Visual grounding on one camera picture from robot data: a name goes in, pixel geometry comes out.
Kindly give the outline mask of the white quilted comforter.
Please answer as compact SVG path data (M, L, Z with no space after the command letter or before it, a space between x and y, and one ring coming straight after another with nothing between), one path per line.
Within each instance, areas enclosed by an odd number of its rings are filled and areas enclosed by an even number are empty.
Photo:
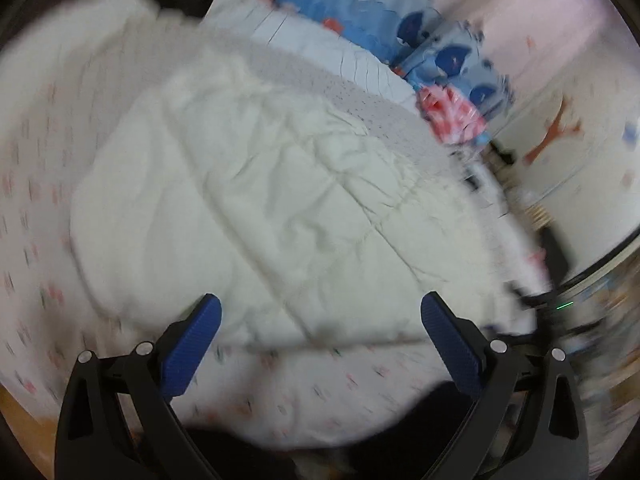
M469 193L327 100L205 50L132 104L77 185L70 235L109 316L162 330L201 296L253 347L418 339L420 302L507 330Z

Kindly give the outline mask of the cherry print bed sheet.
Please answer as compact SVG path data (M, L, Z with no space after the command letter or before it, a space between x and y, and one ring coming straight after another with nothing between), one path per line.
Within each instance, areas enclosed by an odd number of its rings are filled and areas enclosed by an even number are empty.
M456 165L416 116L408 84L332 39L330 53L383 79L367 90L308 50L223 30L135 18L80 44L46 32L1 60L1 380L26 411L58 414L78 353L129 351L143 334L99 315L70 244L70 198L138 95L204 48L242 55L255 73L331 100L416 166ZM245 350L216 339L175 410L268 448L340 445L391 424L447 378L425 339L339 349Z

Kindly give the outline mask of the pink checkered cloth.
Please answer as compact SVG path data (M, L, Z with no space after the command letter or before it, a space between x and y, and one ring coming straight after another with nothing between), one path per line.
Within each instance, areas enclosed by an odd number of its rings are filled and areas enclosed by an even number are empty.
M421 88L416 102L440 144L461 145L483 134L487 122L458 89L432 84Z

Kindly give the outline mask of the white striped bedding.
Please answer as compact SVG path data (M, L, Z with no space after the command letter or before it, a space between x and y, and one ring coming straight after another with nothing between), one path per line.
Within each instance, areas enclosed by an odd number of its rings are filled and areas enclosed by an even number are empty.
M203 23L294 54L374 96L418 112L413 88L369 51L266 0L214 0Z

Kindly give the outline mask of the orange tree wall sticker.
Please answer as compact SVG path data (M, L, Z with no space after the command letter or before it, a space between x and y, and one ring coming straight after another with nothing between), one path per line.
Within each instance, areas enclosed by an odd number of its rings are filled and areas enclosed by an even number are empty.
M546 122L544 128L546 133L542 140L532 148L523 158L525 166L530 166L543 152L555 141L563 138L580 138L584 135L582 130L582 120L578 118L573 125L564 125L563 116L572 108L573 99L566 94L562 95L559 110L551 122Z

